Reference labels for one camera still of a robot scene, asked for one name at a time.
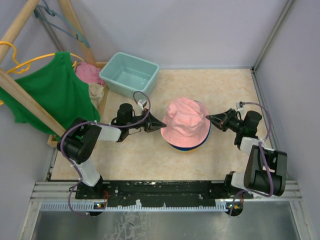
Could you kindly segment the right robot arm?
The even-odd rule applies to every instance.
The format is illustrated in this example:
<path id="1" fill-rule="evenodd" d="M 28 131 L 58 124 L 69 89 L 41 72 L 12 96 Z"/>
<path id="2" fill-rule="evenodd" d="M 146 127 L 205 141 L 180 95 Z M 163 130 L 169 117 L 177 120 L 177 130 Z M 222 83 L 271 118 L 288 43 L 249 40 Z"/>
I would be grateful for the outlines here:
<path id="1" fill-rule="evenodd" d="M 226 175 L 223 192 L 229 198 L 235 198 L 241 190 L 259 193 L 267 197 L 281 196 L 286 188 L 288 155 L 268 147 L 258 138 L 258 125 L 262 115 L 248 111 L 244 119 L 235 109 L 207 115 L 206 118 L 219 130 L 231 130 L 235 133 L 234 145 L 248 155 L 244 172 L 230 172 Z"/>

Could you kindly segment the wooden clothes rack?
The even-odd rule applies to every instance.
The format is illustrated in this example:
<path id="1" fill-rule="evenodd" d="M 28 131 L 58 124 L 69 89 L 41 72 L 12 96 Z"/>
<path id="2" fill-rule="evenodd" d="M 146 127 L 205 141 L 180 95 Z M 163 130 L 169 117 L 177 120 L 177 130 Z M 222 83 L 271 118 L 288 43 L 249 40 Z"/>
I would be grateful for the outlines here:
<path id="1" fill-rule="evenodd" d="M 6 46 L 0 48 L 0 60 L 3 61 L 7 55 L 11 44 L 19 36 L 29 17 L 35 10 L 38 0 L 28 0 L 14 19 L 1 41 Z M 84 31 L 69 0 L 59 0 L 58 4 L 66 19 L 75 27 L 80 34 Z M 8 73 L 3 69 L 0 70 L 0 86 L 20 104 L 26 107 L 31 113 L 38 117 L 47 127 L 53 130 L 59 136 L 62 136 L 65 129 L 43 108 L 41 107 Z"/>

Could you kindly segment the orange bucket hat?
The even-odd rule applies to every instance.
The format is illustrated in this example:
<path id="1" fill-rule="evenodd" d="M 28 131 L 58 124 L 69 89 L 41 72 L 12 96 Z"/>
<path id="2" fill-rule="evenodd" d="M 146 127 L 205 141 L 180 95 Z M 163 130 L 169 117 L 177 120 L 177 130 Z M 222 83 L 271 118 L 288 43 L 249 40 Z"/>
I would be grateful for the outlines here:
<path id="1" fill-rule="evenodd" d="M 182 152 L 182 153 L 190 153 L 193 152 L 195 150 L 197 150 L 197 148 L 192 148 L 192 149 L 182 149 L 182 148 L 176 148 L 176 150 Z"/>

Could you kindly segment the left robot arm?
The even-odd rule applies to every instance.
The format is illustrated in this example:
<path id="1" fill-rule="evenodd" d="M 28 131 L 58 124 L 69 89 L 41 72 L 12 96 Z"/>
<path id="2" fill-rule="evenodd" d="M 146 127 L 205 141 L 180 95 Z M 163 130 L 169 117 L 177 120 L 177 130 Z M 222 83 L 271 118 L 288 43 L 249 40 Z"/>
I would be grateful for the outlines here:
<path id="1" fill-rule="evenodd" d="M 101 175 L 92 160 L 92 152 L 98 141 L 123 142 L 129 136 L 130 129 L 143 129 L 146 133 L 158 131 L 167 125 L 155 118 L 150 110 L 140 103 L 141 115 L 136 115 L 133 106 L 123 103 L 119 106 L 111 125 L 87 123 L 77 118 L 57 143 L 57 149 L 71 161 L 79 173 L 80 182 L 86 186 L 86 192 L 97 199 L 103 195 L 104 186 Z"/>

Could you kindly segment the light teal plastic bin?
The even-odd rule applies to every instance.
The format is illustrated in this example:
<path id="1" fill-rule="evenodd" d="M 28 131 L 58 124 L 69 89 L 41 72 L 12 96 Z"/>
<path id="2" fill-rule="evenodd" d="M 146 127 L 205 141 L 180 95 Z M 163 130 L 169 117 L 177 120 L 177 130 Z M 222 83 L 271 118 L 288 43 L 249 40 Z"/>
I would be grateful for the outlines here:
<path id="1" fill-rule="evenodd" d="M 110 91 L 132 99 L 136 91 L 151 95 L 159 70 L 160 66 L 154 62 L 117 52 L 99 72 L 99 77 Z"/>

